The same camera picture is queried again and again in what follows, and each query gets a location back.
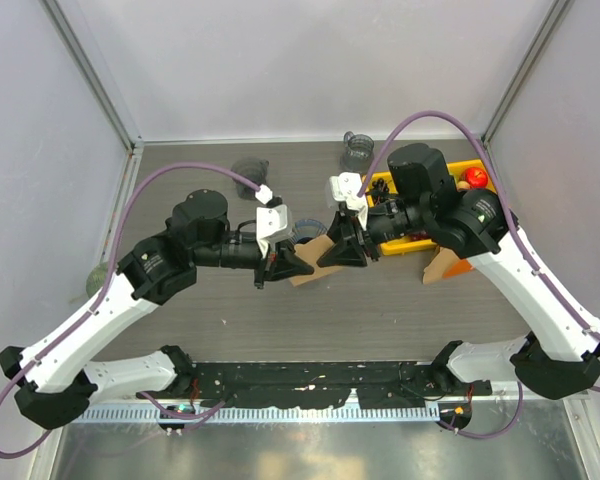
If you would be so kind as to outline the blue glass dripper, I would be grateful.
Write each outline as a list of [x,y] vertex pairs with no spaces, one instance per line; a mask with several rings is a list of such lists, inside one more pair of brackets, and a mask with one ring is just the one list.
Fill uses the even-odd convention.
[[294,244],[306,244],[326,232],[327,227],[322,222],[304,218],[295,222],[291,240]]

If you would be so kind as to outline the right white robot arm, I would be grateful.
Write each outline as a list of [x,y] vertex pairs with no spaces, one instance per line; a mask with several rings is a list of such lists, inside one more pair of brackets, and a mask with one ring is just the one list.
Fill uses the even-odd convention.
[[528,325],[511,341],[451,342],[436,357],[434,386],[454,394],[477,381],[518,381],[552,400],[593,388],[600,377],[600,320],[541,261],[525,232],[487,188],[460,191],[443,154],[424,143],[392,152],[388,188],[344,172],[329,179],[337,205],[321,267],[364,267],[381,245],[423,233],[453,251],[501,292]]

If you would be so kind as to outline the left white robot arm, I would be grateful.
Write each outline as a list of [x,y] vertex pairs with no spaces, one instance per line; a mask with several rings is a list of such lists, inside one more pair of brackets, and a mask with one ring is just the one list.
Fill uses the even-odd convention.
[[0,353],[4,374],[15,380],[20,413],[52,430],[81,416],[90,406],[140,392],[174,398],[193,388],[196,370],[177,346],[114,362],[94,357],[136,321],[193,286],[200,267],[251,270],[254,284],[310,275],[290,240],[292,224],[279,201],[259,207],[253,232],[230,228],[228,202],[201,189],[177,204],[164,231],[146,238],[118,263],[111,282],[36,344]]

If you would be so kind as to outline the brown paper coffee filter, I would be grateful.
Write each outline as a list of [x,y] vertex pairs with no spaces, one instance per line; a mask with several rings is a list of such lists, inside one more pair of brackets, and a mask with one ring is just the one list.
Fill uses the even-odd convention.
[[294,287],[301,286],[311,281],[318,280],[328,275],[335,274],[343,270],[342,266],[320,267],[317,261],[334,246],[334,242],[326,235],[317,236],[307,243],[296,244],[296,255],[307,264],[314,268],[314,273],[310,275],[299,275],[292,277],[290,283]]

